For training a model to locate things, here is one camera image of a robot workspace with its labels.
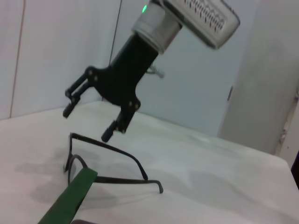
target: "black glasses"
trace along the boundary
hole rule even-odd
[[[68,171],[68,185],[70,185],[71,182],[71,167],[73,165],[73,162],[75,159],[79,160],[80,163],[82,164],[83,168],[88,168],[87,164],[85,163],[85,161],[82,159],[81,156],[75,154],[72,154],[72,139],[77,139],[79,141],[83,141],[83,142],[87,142],[89,144],[93,144],[93,145],[97,145],[109,150],[112,150],[114,152],[123,154],[125,156],[128,156],[130,158],[132,158],[138,165],[142,177],[144,180],[132,180],[132,179],[121,179],[121,178],[113,178],[113,177],[104,177],[104,176],[98,176],[96,178],[96,180],[94,181],[95,183],[111,183],[111,184],[150,184],[150,183],[156,183],[159,186],[159,190],[160,190],[160,194],[163,193],[164,189],[162,187],[162,184],[160,183],[160,181],[153,181],[153,180],[149,180],[146,172],[144,171],[142,165],[140,164],[140,162],[131,154],[126,153],[118,148],[112,147],[110,145],[107,145],[105,143],[99,142],[97,140],[94,139],[90,139],[88,137],[76,134],[76,133],[71,133],[69,136],[69,153],[68,153],[68,157],[67,157],[67,162],[64,166],[64,172]]]

